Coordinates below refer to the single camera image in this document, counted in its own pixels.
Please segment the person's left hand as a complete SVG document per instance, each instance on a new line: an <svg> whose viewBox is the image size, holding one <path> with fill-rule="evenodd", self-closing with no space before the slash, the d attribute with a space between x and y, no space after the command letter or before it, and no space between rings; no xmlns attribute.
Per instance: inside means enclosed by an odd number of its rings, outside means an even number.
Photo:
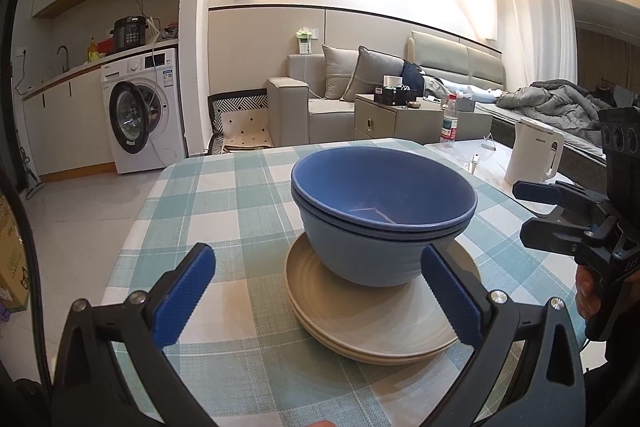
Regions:
<svg viewBox="0 0 640 427"><path fill-rule="evenodd" d="M335 427L332 421L316 421L308 427Z"/></svg>

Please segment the person's right hand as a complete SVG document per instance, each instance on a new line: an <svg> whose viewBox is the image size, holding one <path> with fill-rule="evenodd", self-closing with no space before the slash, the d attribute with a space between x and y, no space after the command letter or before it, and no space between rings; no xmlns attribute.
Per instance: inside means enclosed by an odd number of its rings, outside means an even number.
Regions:
<svg viewBox="0 0 640 427"><path fill-rule="evenodd" d="M580 316L589 320L601 308L601 299L596 294L596 281L585 265L578 265L575 275L576 306Z"/></svg>

